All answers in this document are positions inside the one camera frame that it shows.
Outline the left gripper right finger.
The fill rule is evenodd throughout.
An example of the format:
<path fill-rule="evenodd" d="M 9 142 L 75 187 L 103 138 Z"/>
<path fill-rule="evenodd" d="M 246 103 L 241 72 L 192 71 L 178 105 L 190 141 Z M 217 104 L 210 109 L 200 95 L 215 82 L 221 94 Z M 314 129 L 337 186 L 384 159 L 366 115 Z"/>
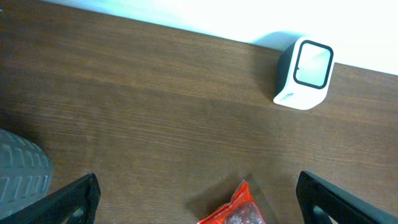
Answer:
<path fill-rule="evenodd" d="M 301 171 L 296 196 L 305 224 L 397 223 L 397 217 L 349 194 L 319 176 Z"/>

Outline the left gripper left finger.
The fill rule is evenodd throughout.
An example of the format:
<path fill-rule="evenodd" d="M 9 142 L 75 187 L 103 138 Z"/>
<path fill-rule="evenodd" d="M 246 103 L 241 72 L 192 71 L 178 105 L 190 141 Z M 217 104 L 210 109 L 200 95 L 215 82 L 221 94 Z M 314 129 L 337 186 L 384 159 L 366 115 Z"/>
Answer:
<path fill-rule="evenodd" d="M 1 223 L 93 224 L 101 197 L 94 173 L 86 174 L 28 207 L 6 217 Z"/>

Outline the red Hacks candy bag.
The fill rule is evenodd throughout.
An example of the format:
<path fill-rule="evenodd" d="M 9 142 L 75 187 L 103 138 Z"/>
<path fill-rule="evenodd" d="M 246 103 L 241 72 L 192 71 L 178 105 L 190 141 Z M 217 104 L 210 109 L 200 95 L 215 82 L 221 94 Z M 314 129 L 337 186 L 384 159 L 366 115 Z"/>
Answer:
<path fill-rule="evenodd" d="M 249 183 L 243 180 L 229 203 L 222 205 L 198 224 L 266 224 L 266 222 L 250 191 Z"/>

